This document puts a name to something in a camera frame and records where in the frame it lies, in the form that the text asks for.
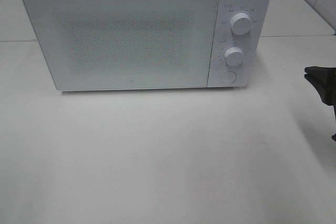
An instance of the table surface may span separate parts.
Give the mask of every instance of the table surface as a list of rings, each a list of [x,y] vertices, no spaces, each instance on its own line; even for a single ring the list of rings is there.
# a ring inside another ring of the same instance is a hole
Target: table surface
[[[0,42],[0,222],[335,224],[333,109],[303,77],[335,52],[264,37],[246,88],[61,93],[38,42]]]

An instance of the timer knob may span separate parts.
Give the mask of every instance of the timer knob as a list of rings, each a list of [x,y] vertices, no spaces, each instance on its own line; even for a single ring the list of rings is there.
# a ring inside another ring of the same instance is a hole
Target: timer knob
[[[236,35],[244,35],[251,30],[252,20],[247,13],[237,13],[231,20],[231,29]]]
[[[229,66],[237,66],[244,60],[244,53],[239,47],[231,47],[224,53],[226,64]]]

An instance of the black bracket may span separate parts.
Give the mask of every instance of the black bracket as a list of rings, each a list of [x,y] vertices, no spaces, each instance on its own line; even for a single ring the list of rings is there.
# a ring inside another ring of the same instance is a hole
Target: black bracket
[[[321,100],[334,107],[336,118],[336,68],[307,67],[305,78],[314,86]]]

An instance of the round button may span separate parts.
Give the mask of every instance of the round button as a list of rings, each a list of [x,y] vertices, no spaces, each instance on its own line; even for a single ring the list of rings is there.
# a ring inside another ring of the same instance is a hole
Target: round button
[[[237,13],[231,20],[231,29],[236,35],[244,35],[251,30],[252,21],[248,14]]]
[[[226,64],[229,66],[237,66],[244,60],[243,51],[239,47],[231,47],[224,53]]]
[[[226,84],[232,84],[236,81],[236,79],[237,74],[232,71],[224,72],[221,77],[221,81]]]

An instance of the white microwave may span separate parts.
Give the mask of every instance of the white microwave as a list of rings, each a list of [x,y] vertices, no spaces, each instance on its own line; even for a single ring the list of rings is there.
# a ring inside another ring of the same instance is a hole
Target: white microwave
[[[241,87],[269,0],[23,0],[61,91]]]

